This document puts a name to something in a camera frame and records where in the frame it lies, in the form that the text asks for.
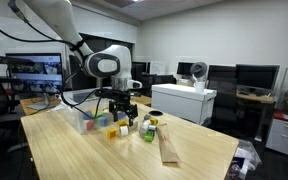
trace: monitor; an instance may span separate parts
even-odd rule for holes
[[[32,60],[35,65],[8,65],[10,78],[21,82],[12,84],[14,91],[59,93],[62,87],[62,59],[60,53],[7,53],[7,57]]]
[[[135,61],[132,62],[132,65],[137,65],[137,64],[142,65],[141,66],[142,67],[141,72],[143,72],[143,73],[147,72],[147,62],[135,62]]]
[[[236,65],[237,85],[255,89],[273,90],[279,66]]]
[[[235,78],[235,66],[210,65],[207,79],[211,78]]]
[[[191,66],[193,63],[179,62],[177,66],[177,74],[191,76]]]

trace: white cup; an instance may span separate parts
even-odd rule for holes
[[[194,87],[195,87],[196,93],[203,93],[204,87],[205,87],[205,81],[204,82],[195,82]]]

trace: computer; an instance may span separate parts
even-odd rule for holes
[[[208,70],[207,79],[211,78],[235,78],[235,66],[218,66],[210,65]]]
[[[47,96],[60,93],[63,81],[60,53],[7,53],[6,57],[29,59],[35,63],[34,66],[8,65],[10,78],[21,80],[11,84],[12,90],[44,94],[44,102],[37,102],[29,108],[44,109],[49,105]]]
[[[132,65],[142,65],[141,67],[142,67],[142,72],[143,73],[146,73],[147,72],[147,62],[135,62],[135,61],[133,61],[132,62]]]
[[[236,65],[237,85],[254,90],[273,91],[278,75],[276,65]]]
[[[191,67],[193,63],[179,62],[177,66],[177,74],[191,76]]]

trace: white box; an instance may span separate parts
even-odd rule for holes
[[[152,108],[203,124],[212,117],[215,90],[196,93],[194,87],[175,84],[152,86]]]

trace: brown paper bag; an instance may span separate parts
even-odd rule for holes
[[[157,126],[157,134],[160,140],[159,144],[160,144],[162,162],[164,163],[181,162],[170,140],[167,124],[161,124]]]

